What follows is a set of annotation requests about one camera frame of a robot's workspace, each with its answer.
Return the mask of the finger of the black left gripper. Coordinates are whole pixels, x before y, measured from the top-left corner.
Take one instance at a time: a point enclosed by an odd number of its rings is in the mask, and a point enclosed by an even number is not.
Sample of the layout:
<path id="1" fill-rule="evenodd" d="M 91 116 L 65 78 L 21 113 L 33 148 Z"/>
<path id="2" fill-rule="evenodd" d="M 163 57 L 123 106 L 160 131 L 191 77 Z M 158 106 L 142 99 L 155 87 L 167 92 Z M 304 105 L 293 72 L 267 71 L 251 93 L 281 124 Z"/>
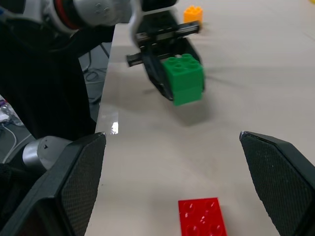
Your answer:
<path id="1" fill-rule="evenodd" d="M 150 82 L 163 97 L 169 101 L 173 101 L 173 92 L 170 82 L 159 57 L 150 52 L 146 52 L 142 55 L 142 61 Z"/>
<path id="2" fill-rule="evenodd" d="M 195 47 L 187 37 L 177 38 L 173 44 L 173 55 L 190 54 L 200 64 L 202 64 L 201 57 L 199 56 Z"/>

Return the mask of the black and silver robot body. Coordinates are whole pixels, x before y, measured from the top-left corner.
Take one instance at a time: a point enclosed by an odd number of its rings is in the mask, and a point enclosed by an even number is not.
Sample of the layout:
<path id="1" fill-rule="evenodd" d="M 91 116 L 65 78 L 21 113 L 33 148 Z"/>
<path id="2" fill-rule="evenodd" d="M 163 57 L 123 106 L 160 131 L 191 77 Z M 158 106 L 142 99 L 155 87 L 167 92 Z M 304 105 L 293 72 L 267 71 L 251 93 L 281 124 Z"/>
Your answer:
<path id="1" fill-rule="evenodd" d="M 37 139 L 95 134 L 79 57 L 111 42 L 114 26 L 63 33 L 47 0 L 0 0 L 0 94 Z"/>

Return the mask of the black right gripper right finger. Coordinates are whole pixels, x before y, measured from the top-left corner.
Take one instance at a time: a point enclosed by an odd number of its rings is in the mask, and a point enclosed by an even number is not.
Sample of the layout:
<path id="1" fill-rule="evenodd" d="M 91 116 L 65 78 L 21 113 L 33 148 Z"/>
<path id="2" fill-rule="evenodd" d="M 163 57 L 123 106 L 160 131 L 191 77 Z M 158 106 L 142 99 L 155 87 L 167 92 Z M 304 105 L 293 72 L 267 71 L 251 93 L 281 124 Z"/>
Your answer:
<path id="1" fill-rule="evenodd" d="M 280 236 L 315 236 L 315 166 L 291 143 L 239 136 L 256 193 Z"/>

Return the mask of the clear plastic bag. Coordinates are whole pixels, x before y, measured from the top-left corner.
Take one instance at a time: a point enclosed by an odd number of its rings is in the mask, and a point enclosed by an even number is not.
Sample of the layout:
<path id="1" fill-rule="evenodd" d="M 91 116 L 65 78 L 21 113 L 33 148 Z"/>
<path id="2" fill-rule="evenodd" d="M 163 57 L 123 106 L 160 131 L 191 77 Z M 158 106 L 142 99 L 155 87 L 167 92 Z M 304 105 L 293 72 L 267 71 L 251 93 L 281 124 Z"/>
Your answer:
<path id="1" fill-rule="evenodd" d="M 3 122 L 24 126 L 12 106 L 0 95 L 0 123 Z"/>

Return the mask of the orange toy brick cube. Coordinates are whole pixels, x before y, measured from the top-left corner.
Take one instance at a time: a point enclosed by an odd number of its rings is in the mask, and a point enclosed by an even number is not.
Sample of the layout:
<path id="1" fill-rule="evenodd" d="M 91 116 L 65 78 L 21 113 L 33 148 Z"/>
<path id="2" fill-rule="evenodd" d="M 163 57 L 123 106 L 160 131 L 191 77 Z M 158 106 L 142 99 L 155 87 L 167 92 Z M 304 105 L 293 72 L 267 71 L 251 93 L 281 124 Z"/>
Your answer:
<path id="1" fill-rule="evenodd" d="M 203 22 L 203 9 L 200 6 L 191 5 L 186 8 L 183 12 L 184 23 L 198 21 L 202 24 Z"/>

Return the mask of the green toy brick cube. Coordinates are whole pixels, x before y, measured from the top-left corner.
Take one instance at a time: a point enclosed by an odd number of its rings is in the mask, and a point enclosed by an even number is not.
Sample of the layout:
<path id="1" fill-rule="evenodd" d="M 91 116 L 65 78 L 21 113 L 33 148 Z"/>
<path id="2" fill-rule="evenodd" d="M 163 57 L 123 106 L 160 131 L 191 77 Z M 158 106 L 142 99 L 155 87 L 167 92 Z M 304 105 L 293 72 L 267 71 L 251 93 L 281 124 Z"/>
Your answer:
<path id="1" fill-rule="evenodd" d="M 204 71 L 198 60 L 191 54 L 182 54 L 180 57 L 170 57 L 162 64 L 170 83 L 175 106 L 201 100 Z"/>

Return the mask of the red flat toy brick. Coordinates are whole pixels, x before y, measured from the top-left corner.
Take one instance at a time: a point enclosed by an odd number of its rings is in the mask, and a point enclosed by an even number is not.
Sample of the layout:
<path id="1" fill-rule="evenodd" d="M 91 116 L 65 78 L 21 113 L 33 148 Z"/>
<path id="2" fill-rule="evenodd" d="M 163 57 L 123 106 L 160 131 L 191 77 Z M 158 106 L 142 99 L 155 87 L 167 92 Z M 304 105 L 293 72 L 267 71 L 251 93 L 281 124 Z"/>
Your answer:
<path id="1" fill-rule="evenodd" d="M 218 198 L 179 200 L 181 236 L 227 236 Z"/>

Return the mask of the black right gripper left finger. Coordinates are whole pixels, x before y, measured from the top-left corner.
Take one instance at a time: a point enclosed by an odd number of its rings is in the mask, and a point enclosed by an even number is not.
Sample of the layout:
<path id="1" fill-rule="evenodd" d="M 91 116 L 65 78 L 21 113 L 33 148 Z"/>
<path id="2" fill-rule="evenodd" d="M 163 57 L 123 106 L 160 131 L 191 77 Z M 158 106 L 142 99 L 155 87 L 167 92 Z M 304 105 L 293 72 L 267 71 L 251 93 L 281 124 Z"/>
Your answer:
<path id="1" fill-rule="evenodd" d="M 84 236 L 105 147 L 104 133 L 48 136 L 0 163 L 0 236 Z"/>

